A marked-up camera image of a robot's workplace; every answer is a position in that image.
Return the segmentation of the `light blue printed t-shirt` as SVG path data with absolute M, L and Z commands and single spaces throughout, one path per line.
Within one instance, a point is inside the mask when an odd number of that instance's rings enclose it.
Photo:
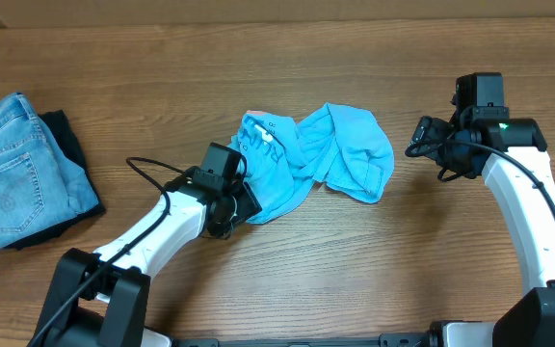
M 326 103 L 303 120 L 247 111 L 230 148 L 261 205 L 248 219 L 262 225 L 299 207 L 316 183 L 376 203 L 395 168 L 392 145 L 372 112 Z

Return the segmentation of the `folded blue denim jeans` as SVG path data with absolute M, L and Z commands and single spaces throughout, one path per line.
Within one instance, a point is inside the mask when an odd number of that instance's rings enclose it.
M 98 204 L 22 93 L 0 100 L 0 250 Z

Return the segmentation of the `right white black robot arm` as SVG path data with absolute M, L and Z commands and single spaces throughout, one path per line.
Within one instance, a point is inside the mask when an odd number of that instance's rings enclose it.
M 494 323 L 435 322 L 420 346 L 555 346 L 555 182 L 537 122 L 511 118 L 499 72 L 456 81 L 450 120 L 424 116 L 405 154 L 436 162 L 437 178 L 482 178 L 517 255 L 522 298 Z

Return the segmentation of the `folded black garment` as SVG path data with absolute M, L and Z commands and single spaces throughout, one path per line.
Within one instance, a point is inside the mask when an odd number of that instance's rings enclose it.
M 29 235 L 25 238 L 19 239 L 14 243 L 6 246 L 6 249 L 15 249 L 20 251 L 27 247 L 33 247 L 51 239 L 60 237 L 66 230 L 77 225 L 78 223 L 103 214 L 106 211 L 104 204 L 102 203 L 97 190 L 95 189 L 93 182 L 89 176 L 87 169 L 87 162 L 80 143 L 73 133 L 68 118 L 66 117 L 63 110 L 58 110 L 54 112 L 47 112 L 40 115 L 40 118 L 45 122 L 46 126 L 51 131 L 54 139 L 62 150 L 64 156 L 71 162 L 80 166 L 86 174 L 87 180 L 90 183 L 93 192 L 97 197 L 98 204 L 92 209 L 84 212 L 75 218 L 59 223 L 55 226 L 37 232 L 35 234 Z

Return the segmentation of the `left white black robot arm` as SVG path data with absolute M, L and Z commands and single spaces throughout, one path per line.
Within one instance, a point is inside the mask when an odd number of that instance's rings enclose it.
M 33 346 L 165 347 L 174 340 L 145 323 L 152 280 L 186 244 L 226 239 L 260 210 L 242 160 L 192 167 L 162 186 L 156 205 L 92 253 L 59 260 Z

